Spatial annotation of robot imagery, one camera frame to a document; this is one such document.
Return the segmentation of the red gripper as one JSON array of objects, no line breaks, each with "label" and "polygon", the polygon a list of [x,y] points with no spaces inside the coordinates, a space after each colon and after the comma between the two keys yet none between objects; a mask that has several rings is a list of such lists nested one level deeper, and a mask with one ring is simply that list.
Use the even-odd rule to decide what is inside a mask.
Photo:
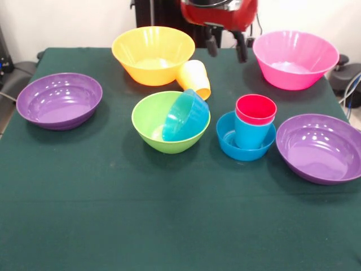
[{"label": "red gripper", "polygon": [[[192,24],[211,25],[233,31],[236,40],[237,58],[240,63],[248,60],[244,35],[257,13],[257,1],[180,1],[183,17]],[[212,57],[218,55],[217,40],[212,28],[206,26],[205,43]]]}]

